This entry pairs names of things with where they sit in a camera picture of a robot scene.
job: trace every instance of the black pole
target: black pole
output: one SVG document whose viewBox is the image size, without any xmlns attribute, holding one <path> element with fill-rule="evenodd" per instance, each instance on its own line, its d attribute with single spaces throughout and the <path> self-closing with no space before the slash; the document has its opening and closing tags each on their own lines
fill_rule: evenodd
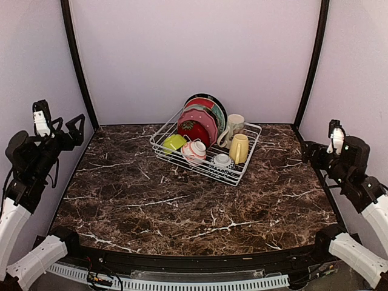
<svg viewBox="0 0 388 291">
<path fill-rule="evenodd" d="M 301 102 L 298 108 L 298 113 L 296 114 L 296 118 L 293 123 L 296 129 L 299 129 L 299 126 L 302 123 L 303 115 L 304 115 L 304 112 L 306 111 L 311 89 L 313 87 L 316 68 L 318 66 L 319 56 L 321 54 L 323 37 L 325 34 L 327 15 L 329 13 L 329 2 L 330 0 L 321 1 L 321 11 L 319 13 L 318 28 L 316 30 L 315 43 L 314 43 L 313 54 L 311 56 L 309 72 L 307 74 L 306 83 L 304 85 Z"/>
<path fill-rule="evenodd" d="M 70 12 L 69 0 L 61 0 L 63 21 L 65 24 L 67 42 L 69 43 L 70 53 L 72 55 L 74 70 L 77 75 L 79 89 L 81 90 L 82 98 L 86 106 L 87 113 L 92 123 L 93 129 L 97 130 L 99 125 L 93 108 L 92 100 L 90 99 L 89 91 L 87 90 L 84 71 L 82 70 L 81 60 L 78 54 L 77 43 L 74 35 L 72 22 L 72 14 Z"/>
</svg>

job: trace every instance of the pink plate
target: pink plate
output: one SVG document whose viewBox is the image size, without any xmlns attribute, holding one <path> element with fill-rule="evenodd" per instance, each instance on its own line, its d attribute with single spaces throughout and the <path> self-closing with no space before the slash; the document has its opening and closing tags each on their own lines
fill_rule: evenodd
<svg viewBox="0 0 388 291">
<path fill-rule="evenodd" d="M 216 122 L 207 112 L 198 109 L 190 109 L 188 111 L 185 111 L 178 119 L 178 126 L 180 126 L 181 123 L 184 123 L 187 120 L 195 120 L 202 124 L 202 126 L 209 133 L 210 146 L 214 145 L 214 143 L 217 141 L 218 129 Z"/>
</svg>

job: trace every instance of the white wall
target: white wall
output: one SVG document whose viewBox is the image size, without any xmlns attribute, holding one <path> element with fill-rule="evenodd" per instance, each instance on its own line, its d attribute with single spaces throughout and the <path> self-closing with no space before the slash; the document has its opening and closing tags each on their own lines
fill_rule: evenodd
<svg viewBox="0 0 388 291">
<path fill-rule="evenodd" d="M 83 0 L 73 22 L 100 124 L 165 122 L 195 93 L 293 122 L 319 0 Z"/>
<path fill-rule="evenodd" d="M 331 119 L 371 147 L 367 173 L 388 184 L 388 2 L 331 1 L 321 59 L 301 133 L 328 143 Z M 368 224 L 335 193 L 350 232 L 383 255 Z"/>
<path fill-rule="evenodd" d="M 67 122 L 80 113 L 87 116 L 67 45 L 59 0 L 1 1 L 0 98 L 2 153 L 16 132 L 26 130 L 33 135 L 32 104 L 35 101 L 46 99 L 53 119 L 62 116 Z M 56 189 L 48 186 L 44 191 L 35 214 L 22 229 L 11 261 L 25 255 L 37 235 L 46 234 L 91 135 L 88 120 L 83 146 L 59 157 L 58 186 Z M 10 168 L 10 162 L 1 154 L 0 181 L 5 180 Z"/>
</svg>

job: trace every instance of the marble tabletop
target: marble tabletop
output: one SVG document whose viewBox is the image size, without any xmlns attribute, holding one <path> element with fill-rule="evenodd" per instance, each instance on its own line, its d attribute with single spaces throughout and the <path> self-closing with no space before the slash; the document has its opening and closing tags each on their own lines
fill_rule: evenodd
<svg viewBox="0 0 388 291">
<path fill-rule="evenodd" d="M 53 227 L 81 244 L 152 255 L 235 255 L 313 244 L 335 215 L 289 125 L 262 125 L 237 187 L 157 159 L 160 125 L 98 129 Z"/>
</svg>

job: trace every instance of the white wire dish rack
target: white wire dish rack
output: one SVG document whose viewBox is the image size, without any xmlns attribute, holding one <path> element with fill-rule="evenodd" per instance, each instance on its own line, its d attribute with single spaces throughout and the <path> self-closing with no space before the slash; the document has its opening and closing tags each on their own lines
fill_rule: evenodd
<svg viewBox="0 0 388 291">
<path fill-rule="evenodd" d="M 206 150 L 205 161 L 183 154 L 179 150 L 171 150 L 163 146 L 163 142 L 166 138 L 178 133 L 177 123 L 182 111 L 183 109 L 178 111 L 150 138 L 150 143 L 153 146 L 152 149 L 154 150 L 156 157 L 228 185 L 237 186 L 248 168 L 249 161 L 261 134 L 261 127 L 251 123 L 245 123 L 243 134 L 245 134 L 249 140 L 248 158 L 245 163 L 236 165 L 235 170 L 230 170 L 222 166 L 215 166 L 210 162 L 214 156 L 220 153 L 229 155 L 229 149 L 221 148 L 217 144 L 214 144 Z"/>
</svg>

